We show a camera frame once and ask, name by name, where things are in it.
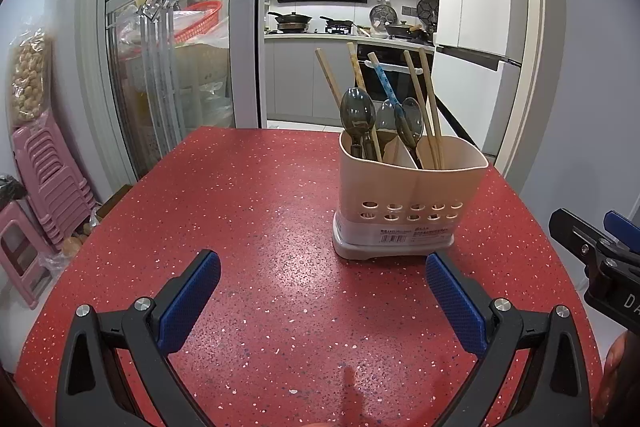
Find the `wooden chopstick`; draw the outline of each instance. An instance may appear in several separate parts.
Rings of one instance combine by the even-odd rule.
[[[422,89],[420,88],[420,81],[418,75],[415,73],[414,61],[411,58],[411,53],[408,50],[404,50],[404,60],[409,67],[409,74],[411,75],[411,81],[414,83],[415,94],[418,97],[418,105],[420,105],[420,113],[424,120],[424,126],[427,129],[427,142],[429,143],[429,149],[431,149],[431,158],[433,159],[433,166],[436,170],[442,169],[440,165],[440,156],[438,155],[438,149],[434,140],[433,131],[431,130],[431,122],[429,115],[427,114],[427,105],[422,95]]]
[[[316,49],[316,57],[318,57],[318,62],[320,62],[320,67],[322,68],[322,73],[324,73],[324,77],[326,78],[326,83],[329,84],[329,89],[331,89],[331,93],[334,96],[335,105],[337,105],[338,110],[340,110],[340,102],[342,101],[340,88],[338,87],[338,83],[335,81],[334,72],[331,70],[329,61],[326,59],[324,49]]]
[[[353,73],[356,76],[356,84],[357,86],[367,92],[367,88],[364,85],[364,78],[362,77],[362,71],[360,70],[360,63],[358,62],[358,54],[356,52],[356,46],[353,42],[347,42],[347,48],[349,49],[349,58],[351,59],[351,67],[353,68]],[[376,126],[374,125],[371,129],[371,138],[373,140],[373,147],[376,150],[376,158],[379,162],[382,162],[382,151],[380,150],[380,142],[378,141],[378,133],[376,131]]]
[[[431,107],[431,117],[433,118],[433,130],[435,131],[436,146],[438,150],[438,159],[440,167],[444,169],[444,150],[442,149],[442,130],[440,129],[440,118],[438,117],[438,106],[436,105],[436,94],[433,90],[433,81],[431,80],[431,70],[429,69],[429,61],[424,48],[418,50],[420,55],[420,63],[422,64],[422,74],[424,75],[424,83],[427,87],[427,95],[429,96],[429,106]]]

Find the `red speckled table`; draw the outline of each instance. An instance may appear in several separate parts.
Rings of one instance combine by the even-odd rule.
[[[191,134],[102,222],[46,302],[16,375],[39,417],[53,424],[76,307],[112,311],[153,296],[208,247],[220,254],[222,279],[171,361],[216,425],[431,425],[475,357],[437,307],[424,258],[362,263],[334,253],[337,158],[337,134]],[[521,309],[569,306],[593,396],[601,370],[586,314],[542,230],[495,170],[450,256],[489,295]],[[130,359],[124,365],[143,412],[159,425]],[[504,413],[519,374],[510,375],[488,424]]]

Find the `table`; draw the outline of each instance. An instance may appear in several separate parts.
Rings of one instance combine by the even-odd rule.
[[[424,258],[345,261],[333,250],[338,136],[201,128],[114,208],[63,273],[24,346],[16,381],[47,425],[76,307],[124,309],[153,296],[201,248],[222,279],[170,359],[219,427],[428,426],[472,367],[424,281]],[[590,375],[590,325],[555,251],[490,169],[456,232],[451,258],[489,295],[521,309],[574,313]],[[526,359],[521,351],[512,369]],[[146,418],[161,422],[130,359]],[[504,413],[513,371],[490,416]]]

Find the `utensil holder base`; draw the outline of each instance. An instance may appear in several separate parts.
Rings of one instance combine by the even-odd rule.
[[[396,247],[390,247],[387,245],[351,245],[340,237],[340,232],[338,232],[338,226],[336,223],[336,216],[337,214],[334,214],[334,250],[340,257],[343,259],[349,259],[350,261],[366,261],[367,259],[373,259],[375,257],[397,257],[399,255],[428,255],[436,250],[444,250],[453,245],[453,234],[446,241],[440,241],[430,245],[399,245]]]

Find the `utensil holder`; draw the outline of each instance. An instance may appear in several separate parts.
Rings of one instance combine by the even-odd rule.
[[[340,134],[340,200],[334,248],[345,259],[427,255],[453,244],[453,232],[484,176],[488,161],[470,143],[443,136],[444,170],[434,170],[427,138],[418,142],[424,169],[395,138],[383,162],[354,158]]]

